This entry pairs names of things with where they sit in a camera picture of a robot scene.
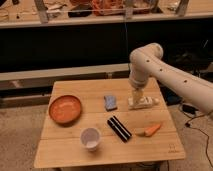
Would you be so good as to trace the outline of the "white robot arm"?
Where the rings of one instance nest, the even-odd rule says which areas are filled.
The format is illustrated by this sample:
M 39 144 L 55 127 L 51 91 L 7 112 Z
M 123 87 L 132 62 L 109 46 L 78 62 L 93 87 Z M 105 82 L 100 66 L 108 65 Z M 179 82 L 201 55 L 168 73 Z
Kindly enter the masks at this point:
M 150 43 L 130 53 L 129 82 L 134 89 L 143 89 L 150 76 L 155 77 L 201 112 L 213 114 L 213 83 L 172 67 L 161 60 L 163 48 Z

